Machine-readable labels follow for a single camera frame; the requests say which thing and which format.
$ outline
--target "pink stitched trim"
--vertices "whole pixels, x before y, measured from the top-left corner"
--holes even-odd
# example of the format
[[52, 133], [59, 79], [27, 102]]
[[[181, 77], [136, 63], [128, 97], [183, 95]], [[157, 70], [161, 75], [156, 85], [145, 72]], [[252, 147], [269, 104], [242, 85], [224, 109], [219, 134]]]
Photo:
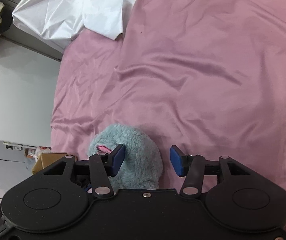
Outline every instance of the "pink stitched trim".
[[97, 148], [99, 149], [99, 151], [104, 153], [110, 154], [112, 152], [112, 150], [110, 148], [107, 148], [105, 145], [99, 145]]

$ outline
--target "cardboard box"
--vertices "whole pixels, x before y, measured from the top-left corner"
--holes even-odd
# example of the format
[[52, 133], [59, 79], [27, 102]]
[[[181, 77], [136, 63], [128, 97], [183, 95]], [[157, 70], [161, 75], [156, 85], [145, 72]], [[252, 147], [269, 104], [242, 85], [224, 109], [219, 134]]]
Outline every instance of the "cardboard box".
[[32, 174], [41, 171], [42, 169], [46, 168], [47, 166], [53, 164], [60, 158], [65, 157], [66, 155], [71, 155], [67, 153], [42, 153], [38, 161], [35, 163]]

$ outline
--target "bed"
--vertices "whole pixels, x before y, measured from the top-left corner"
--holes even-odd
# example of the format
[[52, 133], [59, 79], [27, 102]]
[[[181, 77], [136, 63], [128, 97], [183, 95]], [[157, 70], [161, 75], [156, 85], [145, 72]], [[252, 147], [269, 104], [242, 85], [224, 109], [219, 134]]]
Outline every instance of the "bed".
[[124, 39], [83, 30], [62, 59], [52, 149], [86, 159], [116, 122], [158, 145], [162, 188], [182, 185], [176, 144], [229, 155], [286, 190], [286, 0], [136, 0]]

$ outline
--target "white plastic cover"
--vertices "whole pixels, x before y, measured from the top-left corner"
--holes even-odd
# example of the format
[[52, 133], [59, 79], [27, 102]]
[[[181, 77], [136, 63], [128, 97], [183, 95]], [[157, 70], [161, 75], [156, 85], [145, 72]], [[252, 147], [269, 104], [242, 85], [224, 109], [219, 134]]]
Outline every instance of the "white plastic cover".
[[21, 0], [14, 24], [63, 52], [86, 27], [110, 39], [123, 33], [136, 0]]

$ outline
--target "blue plush toy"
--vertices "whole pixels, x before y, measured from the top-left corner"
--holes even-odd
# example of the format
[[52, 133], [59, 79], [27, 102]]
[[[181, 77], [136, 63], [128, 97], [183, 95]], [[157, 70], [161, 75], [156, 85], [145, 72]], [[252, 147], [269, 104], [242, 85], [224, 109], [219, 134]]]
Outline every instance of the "blue plush toy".
[[163, 172], [160, 151], [156, 144], [140, 130], [121, 124], [112, 124], [96, 135], [87, 155], [105, 152], [107, 154], [118, 145], [124, 144], [124, 162], [115, 177], [109, 177], [117, 191], [124, 189], [157, 189]]

